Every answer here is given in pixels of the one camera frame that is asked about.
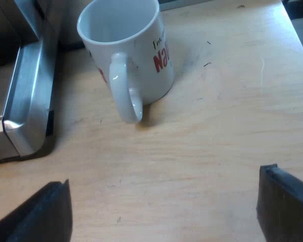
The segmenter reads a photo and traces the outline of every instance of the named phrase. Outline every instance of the coffee machine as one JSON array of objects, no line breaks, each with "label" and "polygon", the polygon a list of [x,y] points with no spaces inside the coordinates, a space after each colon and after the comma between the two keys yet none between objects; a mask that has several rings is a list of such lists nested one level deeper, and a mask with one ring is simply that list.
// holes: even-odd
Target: coffee machine
[{"label": "coffee machine", "polygon": [[44,143],[65,0],[0,0],[0,160]]}]

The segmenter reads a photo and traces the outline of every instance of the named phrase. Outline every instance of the light wood countertop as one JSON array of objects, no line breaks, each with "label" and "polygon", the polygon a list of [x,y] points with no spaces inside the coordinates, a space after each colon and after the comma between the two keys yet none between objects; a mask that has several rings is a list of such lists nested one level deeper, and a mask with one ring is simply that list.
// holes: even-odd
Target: light wood countertop
[{"label": "light wood countertop", "polygon": [[72,241],[264,241],[260,165],[303,180],[303,47],[279,0],[163,16],[176,80],[138,125],[86,50],[59,57],[54,148],[0,164],[0,219],[69,178]]}]

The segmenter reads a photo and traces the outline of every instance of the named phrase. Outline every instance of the black object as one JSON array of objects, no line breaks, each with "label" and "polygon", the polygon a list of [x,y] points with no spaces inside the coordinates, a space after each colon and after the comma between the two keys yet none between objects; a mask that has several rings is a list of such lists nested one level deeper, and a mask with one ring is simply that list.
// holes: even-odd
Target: black object
[{"label": "black object", "polygon": [[261,166],[257,219],[267,242],[303,242],[303,182],[277,164]]},{"label": "black object", "polygon": [[303,0],[299,1],[283,1],[284,7],[290,19],[303,18]]},{"label": "black object", "polygon": [[69,181],[55,181],[0,220],[0,242],[69,242],[72,224]]}]

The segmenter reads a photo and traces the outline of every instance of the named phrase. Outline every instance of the white mug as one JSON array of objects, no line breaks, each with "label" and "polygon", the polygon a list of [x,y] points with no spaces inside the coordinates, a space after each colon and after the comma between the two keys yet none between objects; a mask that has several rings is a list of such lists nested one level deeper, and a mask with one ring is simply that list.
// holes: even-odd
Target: white mug
[{"label": "white mug", "polygon": [[171,88],[174,72],[158,0],[95,0],[77,31],[110,88],[123,121]]}]

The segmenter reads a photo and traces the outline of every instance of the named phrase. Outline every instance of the mug rim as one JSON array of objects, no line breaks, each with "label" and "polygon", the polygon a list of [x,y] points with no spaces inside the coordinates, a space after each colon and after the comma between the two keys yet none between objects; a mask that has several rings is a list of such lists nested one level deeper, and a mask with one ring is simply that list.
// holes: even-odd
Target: mug rim
[{"label": "mug rim", "polygon": [[99,42],[99,41],[95,41],[95,40],[92,40],[92,39],[86,37],[86,36],[82,33],[81,28],[80,28],[80,22],[81,22],[81,19],[82,19],[83,15],[84,15],[85,12],[91,7],[91,5],[95,3],[95,1],[98,1],[98,0],[92,1],[91,3],[89,3],[89,4],[83,9],[83,11],[81,12],[81,14],[80,14],[80,16],[79,16],[79,18],[78,18],[78,20],[77,20],[77,26],[76,26],[77,32],[78,32],[78,34],[80,35],[80,37],[81,37],[83,40],[85,40],[85,41],[87,41],[87,42],[89,42],[89,43],[91,43],[91,44],[98,44],[98,45],[114,45],[114,44],[121,44],[121,43],[130,41],[130,40],[132,40],[132,39],[138,37],[139,35],[141,35],[143,32],[145,32],[145,31],[146,31],[146,30],[155,22],[156,18],[158,17],[158,14],[159,14],[159,12],[160,12],[160,4],[159,4],[158,0],[153,0],[154,3],[156,3],[156,11],[155,11],[155,14],[154,14],[153,18],[150,20],[150,22],[149,22],[143,29],[141,29],[141,30],[138,31],[137,33],[135,33],[135,34],[133,34],[133,35],[127,37],[127,38],[124,38],[124,39],[120,39],[120,40],[117,40],[117,41],[111,41],[111,42]]}]

